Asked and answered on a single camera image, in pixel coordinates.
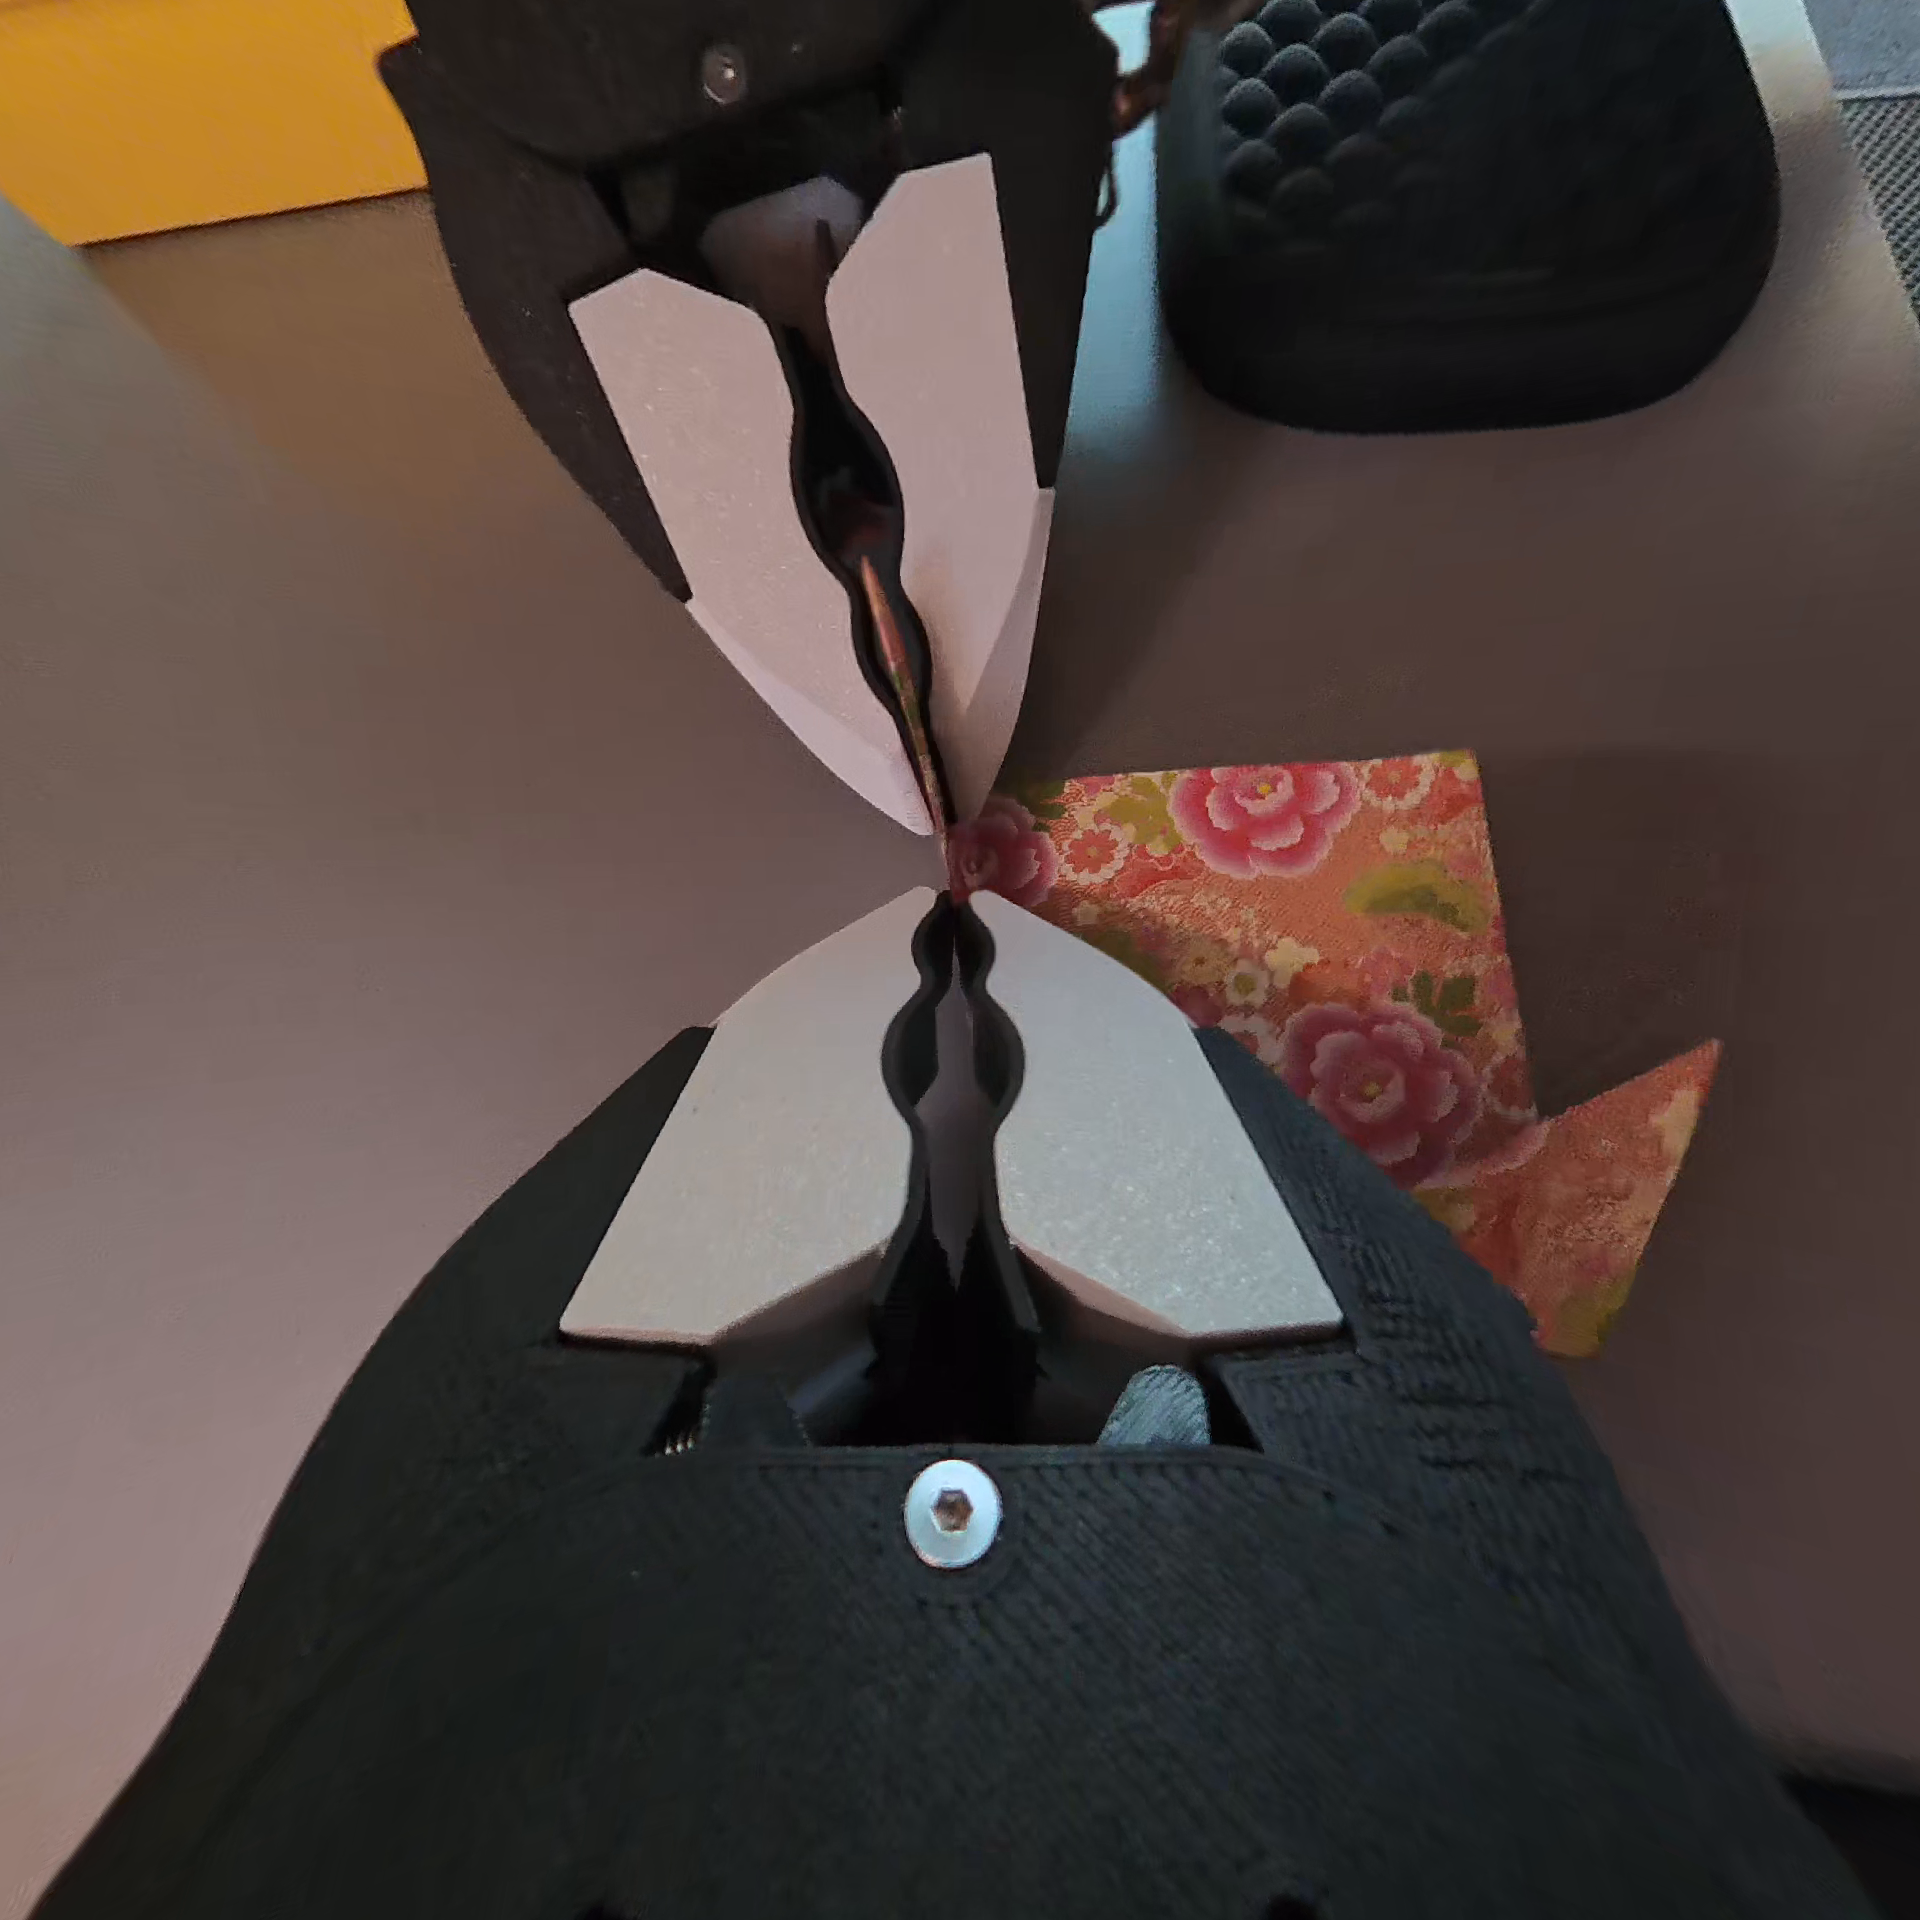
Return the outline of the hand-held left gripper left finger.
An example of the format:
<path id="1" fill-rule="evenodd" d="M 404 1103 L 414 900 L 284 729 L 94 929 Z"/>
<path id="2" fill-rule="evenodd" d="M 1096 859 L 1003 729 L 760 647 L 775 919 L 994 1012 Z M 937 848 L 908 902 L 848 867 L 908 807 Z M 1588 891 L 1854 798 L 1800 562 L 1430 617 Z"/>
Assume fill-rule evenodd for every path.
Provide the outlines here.
<path id="1" fill-rule="evenodd" d="M 937 891 L 898 891 L 744 987 L 665 1103 L 560 1329 L 728 1344 L 875 1272 L 908 1209 L 917 1056 L 891 1060 L 925 975 Z"/>

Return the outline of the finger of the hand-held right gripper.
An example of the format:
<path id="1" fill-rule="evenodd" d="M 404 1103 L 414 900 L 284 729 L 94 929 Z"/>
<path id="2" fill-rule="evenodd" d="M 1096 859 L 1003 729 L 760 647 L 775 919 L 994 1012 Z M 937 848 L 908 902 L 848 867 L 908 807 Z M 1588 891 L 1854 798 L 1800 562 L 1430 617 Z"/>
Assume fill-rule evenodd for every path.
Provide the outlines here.
<path id="1" fill-rule="evenodd" d="M 953 816 L 977 816 L 1022 719 L 1056 528 L 987 156 L 903 172 L 883 194 L 825 281 L 825 334 L 898 479 L 898 582 L 932 647 L 932 742 Z"/>
<path id="2" fill-rule="evenodd" d="M 775 327 L 662 268 L 572 298 L 567 322 L 676 559 L 690 617 L 840 784 L 903 835 L 932 835 L 898 729 L 863 672 L 848 582 L 798 514 Z"/>

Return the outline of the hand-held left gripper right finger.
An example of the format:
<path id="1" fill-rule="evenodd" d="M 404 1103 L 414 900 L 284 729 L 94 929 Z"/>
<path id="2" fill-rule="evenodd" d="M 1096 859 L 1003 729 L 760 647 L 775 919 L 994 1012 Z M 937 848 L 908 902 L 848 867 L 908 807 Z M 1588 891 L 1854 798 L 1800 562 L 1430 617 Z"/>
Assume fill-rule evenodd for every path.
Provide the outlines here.
<path id="1" fill-rule="evenodd" d="M 1286 1344 L 1345 1321 L 1200 1024 L 1104 951 L 971 891 L 1022 1087 L 1001 1218 L 1073 1300 L 1149 1344 Z"/>

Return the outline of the floral origami paper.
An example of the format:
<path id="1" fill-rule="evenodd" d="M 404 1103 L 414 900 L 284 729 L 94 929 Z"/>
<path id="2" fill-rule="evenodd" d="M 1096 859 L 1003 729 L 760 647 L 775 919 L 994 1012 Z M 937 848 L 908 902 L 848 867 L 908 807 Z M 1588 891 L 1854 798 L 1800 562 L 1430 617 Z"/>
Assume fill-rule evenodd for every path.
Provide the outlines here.
<path id="1" fill-rule="evenodd" d="M 953 900 L 1003 900 L 1220 1024 L 1412 1190 L 1548 1358 L 1613 1333 L 1724 1044 L 1539 1115 L 1471 751 L 1104 774 L 953 809 L 917 617 L 853 594 Z"/>

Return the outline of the yellow box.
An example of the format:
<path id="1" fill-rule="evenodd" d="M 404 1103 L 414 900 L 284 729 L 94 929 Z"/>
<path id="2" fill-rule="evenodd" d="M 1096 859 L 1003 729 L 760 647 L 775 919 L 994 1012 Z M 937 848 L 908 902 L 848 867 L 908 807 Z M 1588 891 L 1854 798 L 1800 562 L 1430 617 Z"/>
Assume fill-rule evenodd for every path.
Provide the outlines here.
<path id="1" fill-rule="evenodd" d="M 409 194 L 376 78 L 409 34 L 404 0 L 4 0 L 0 190 L 67 249 Z"/>

